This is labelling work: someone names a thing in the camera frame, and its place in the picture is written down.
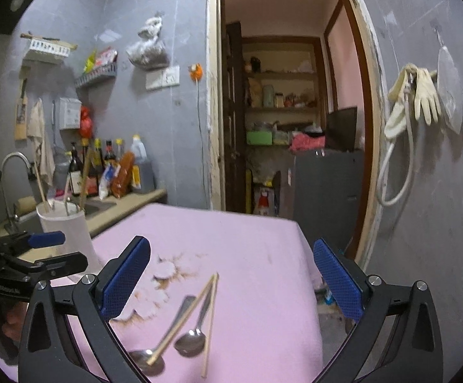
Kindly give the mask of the person's left hand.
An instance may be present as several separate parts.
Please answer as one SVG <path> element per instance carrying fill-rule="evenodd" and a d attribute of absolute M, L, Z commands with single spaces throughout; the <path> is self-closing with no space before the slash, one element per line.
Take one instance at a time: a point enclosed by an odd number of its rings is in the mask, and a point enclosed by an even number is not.
<path fill-rule="evenodd" d="M 3 334 L 15 342 L 20 341 L 22 328 L 26 319 L 28 304 L 17 302 L 4 311 L 4 323 L 1 326 Z"/>

